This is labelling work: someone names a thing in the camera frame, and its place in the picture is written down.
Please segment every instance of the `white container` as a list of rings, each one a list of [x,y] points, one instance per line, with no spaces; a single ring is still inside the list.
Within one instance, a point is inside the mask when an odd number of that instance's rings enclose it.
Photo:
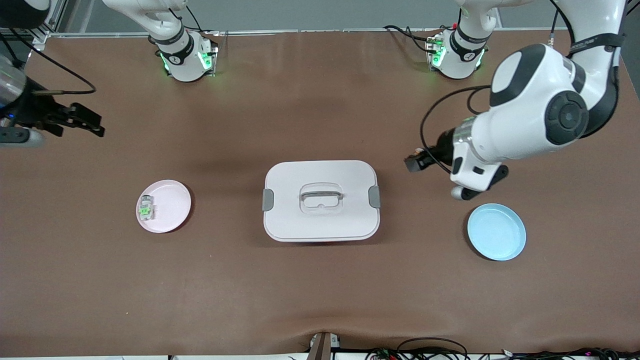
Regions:
[[[380,225],[376,172],[359,160],[279,163],[267,173],[262,210],[277,241],[364,240]]]

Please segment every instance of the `brown table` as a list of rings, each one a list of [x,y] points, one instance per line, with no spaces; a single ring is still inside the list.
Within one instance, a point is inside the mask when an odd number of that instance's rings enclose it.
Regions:
[[[640,104],[626,71],[607,127],[510,161],[511,175],[473,201],[453,200],[439,169],[410,174],[402,161],[435,99],[489,83],[501,59],[546,36],[497,32],[463,81],[428,72],[410,39],[389,33],[230,37],[218,75],[188,84],[163,76],[144,38],[50,39],[47,53],[99,89],[58,100],[100,113],[107,132],[0,151],[0,355],[295,352],[318,331],[347,347],[444,336],[473,352],[637,350]],[[566,36],[558,42],[566,49]],[[28,73],[82,86],[37,56]],[[468,116],[465,99],[435,111],[431,142]],[[376,169],[380,230],[335,245],[269,238],[267,171],[339,159]],[[169,234],[134,216],[160,179],[195,200]],[[527,226],[512,261],[482,259],[465,241],[465,217],[486,202]]]

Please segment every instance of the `cable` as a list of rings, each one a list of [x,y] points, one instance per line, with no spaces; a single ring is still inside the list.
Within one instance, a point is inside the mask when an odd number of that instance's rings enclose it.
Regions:
[[[21,69],[22,66],[24,65],[24,61],[18,59],[18,56],[15,55],[15,52],[11,48],[11,45],[9,45],[9,42],[6,41],[6,39],[4,38],[4,35],[2,35],[2,33],[0,33],[0,40],[2,40],[2,42],[4,43],[4,46],[6,47],[7,51],[9,51],[9,54],[11,54],[11,57],[13,58],[12,65],[14,67],[17,67],[18,69]]]
[[[640,1],[637,2],[633,7],[631,7],[631,9],[629,9],[629,11],[627,11],[627,15],[629,15],[632,11],[634,11],[638,7],[638,4],[640,4]]]
[[[193,15],[193,12],[191,11],[191,9],[189,9],[189,5],[187,5],[186,7],[187,7],[187,11],[191,14],[191,17],[193,18],[193,21],[196,22],[196,26],[198,26],[198,30],[202,32],[202,27],[200,26],[198,19],[196,19],[196,15]]]
[[[550,47],[554,46],[554,41],[556,39],[556,23],[558,21],[559,13],[560,13],[560,10],[556,9],[556,14],[554,15],[554,21],[551,24],[551,32],[549,33],[549,41],[547,43],[547,45],[549,45]]]
[[[91,88],[91,90],[42,90],[42,91],[34,91],[33,93],[35,95],[72,95],[72,94],[73,95],[84,95],[84,94],[93,94],[95,92],[95,90],[96,90],[95,86],[93,84],[91,84],[87,79],[83,78],[79,74],[75,73],[73,70],[70,70],[68,67],[62,65],[61,63],[57,62],[56,60],[53,60],[52,58],[50,58],[45,53],[43,53],[40,50],[36,49],[28,41],[24,40],[22,38],[22,36],[20,36],[18,33],[16,33],[14,29],[9,29],[9,30],[15,35],[15,37],[18,38],[18,40],[20,40],[24,45],[27,45],[32,51],[36,52],[38,55],[42,56],[43,58],[49,60],[55,66],[63,69],[64,71],[68,72],[69,74],[71,74],[71,75],[75,76],[76,78],[80,79],[83,83],[89,85],[89,87]]]
[[[429,54],[435,54],[436,51],[435,50],[428,50],[425,49],[424,47],[420,46],[420,44],[418,44],[418,41],[416,40],[415,36],[413,35],[413,33],[411,32],[411,29],[407,26],[406,27],[407,32],[409,32],[409,36],[411,36],[411,39],[413,40],[413,43],[418,47],[418,49],[424,51],[425,53],[429,53]]]
[[[444,97],[444,99],[446,99],[448,96],[451,96],[451,95],[453,95],[453,93],[450,93],[449,95],[446,95]],[[405,344],[413,343],[415,341],[425,341],[425,340],[429,340],[429,341],[444,341],[446,343],[455,344],[455,345],[459,346],[464,351],[464,353],[462,353],[462,355],[465,356],[465,359],[469,360],[468,351],[467,351],[467,348],[464,345],[462,345],[461,343],[458,343],[457,341],[449,340],[449,339],[445,339],[445,338],[425,337],[425,338],[414,338],[414,339],[405,340],[405,341],[401,342],[400,345],[397,346],[396,351],[400,351],[400,348]],[[442,349],[445,352],[449,352],[450,354],[460,354],[460,352],[456,352],[456,351],[453,351],[453,350],[450,350],[450,349],[447,349],[447,348],[442,348],[442,347],[431,347],[431,348]],[[423,347],[423,348],[419,348],[419,349],[415,349],[415,350],[425,350],[425,349],[427,349],[427,348]]]
[[[456,94],[460,94],[461,92],[466,92],[466,91],[472,91],[472,90],[482,90],[484,88],[490,88],[491,85],[480,85],[480,86],[470,86],[468,88],[462,88],[462,89],[457,89],[455,91],[452,91],[450,93],[448,93],[447,95],[439,98],[436,102],[433,103],[433,105],[431,105],[431,107],[429,108],[429,110],[427,111],[426,114],[424,114],[424,117],[422,118],[422,121],[420,122],[420,141],[422,142],[422,146],[423,149],[427,152],[427,154],[429,155],[429,157],[436,162],[436,164],[438,164],[438,166],[444,170],[447,174],[451,174],[451,170],[449,170],[447,167],[445,167],[440,160],[436,159],[433,154],[431,153],[431,151],[429,150],[429,146],[427,145],[427,142],[424,140],[424,124],[427,121],[427,118],[429,117],[429,115],[431,114],[431,112],[433,112],[433,110],[436,108],[436,106],[438,106],[441,102],[445,101],[446,99],[450,98],[453,95]],[[411,341],[418,341],[418,340],[440,340],[441,338],[417,338],[415,339],[411,339],[411,340],[407,340],[407,342],[411,342]]]
[[[189,9],[189,7],[187,6],[187,10],[189,10],[189,13],[191,14],[191,17],[193,18],[193,20],[196,22],[196,25],[198,26],[197,28],[192,28],[191,26],[184,26],[185,29],[189,29],[189,30],[197,30],[199,33],[206,33],[207,31],[215,31],[215,30],[203,30],[200,27],[200,23],[198,22],[198,19],[196,19],[195,15],[193,15],[193,12],[191,11],[191,9]],[[178,16],[171,8],[169,9],[169,12],[171,12],[171,14],[173,15],[173,17],[175,17],[176,19],[180,20],[182,22],[182,17]]]
[[[400,32],[400,34],[402,34],[402,35],[404,35],[404,36],[406,36],[406,37],[413,37],[413,38],[415,38],[416,40],[420,40],[420,41],[428,41],[428,40],[429,40],[429,39],[427,39],[427,38],[417,37],[417,36],[415,36],[415,35],[414,35],[414,36],[411,36],[411,34],[409,34],[409,33],[405,32],[404,30],[402,30],[401,28],[398,28],[398,27],[397,27],[397,26],[395,26],[395,25],[387,25],[387,26],[385,26],[383,29],[394,29],[394,30],[397,30],[398,32]]]
[[[479,93],[480,91],[482,91],[484,89],[488,89],[488,88],[490,88],[490,86],[488,86],[486,88],[476,89],[471,94],[469,94],[469,96],[467,97],[467,109],[469,110],[470,113],[472,113],[474,115],[480,115],[482,113],[481,111],[476,111],[476,110],[473,109],[473,107],[471,107],[471,100],[473,99],[475,94]]]

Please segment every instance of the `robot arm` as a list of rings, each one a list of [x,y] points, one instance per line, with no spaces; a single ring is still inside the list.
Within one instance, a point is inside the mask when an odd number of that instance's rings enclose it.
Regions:
[[[171,11],[187,6],[187,0],[103,0],[149,32],[160,48],[164,66],[176,80],[195,81],[213,72],[216,45],[196,31],[188,31]]]
[[[46,19],[49,8],[49,0],[1,1],[0,27],[36,28]],[[48,94],[50,91],[15,66],[0,56],[0,147],[42,145],[44,137],[34,127],[56,136],[62,136],[63,126],[80,127],[104,136],[100,115],[76,102],[69,107],[58,104]]]
[[[452,195],[469,200],[507,176],[503,161],[555,152],[602,128],[618,99],[625,3],[555,0],[570,24],[570,58],[543,44],[507,57],[493,75],[490,109],[441,135],[433,158],[407,158],[408,168],[451,165]]]
[[[443,75],[463,79],[480,65],[484,46],[496,27],[494,8],[519,6],[534,0],[455,0],[460,5],[460,19],[454,29],[445,29],[429,48],[429,63]]]

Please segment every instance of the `small bottle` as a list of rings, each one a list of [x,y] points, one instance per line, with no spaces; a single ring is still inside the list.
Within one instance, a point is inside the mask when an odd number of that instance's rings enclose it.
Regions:
[[[154,205],[151,201],[152,199],[151,195],[142,195],[142,199],[140,199],[140,204],[138,205],[138,216],[140,220],[147,221],[153,219]]]

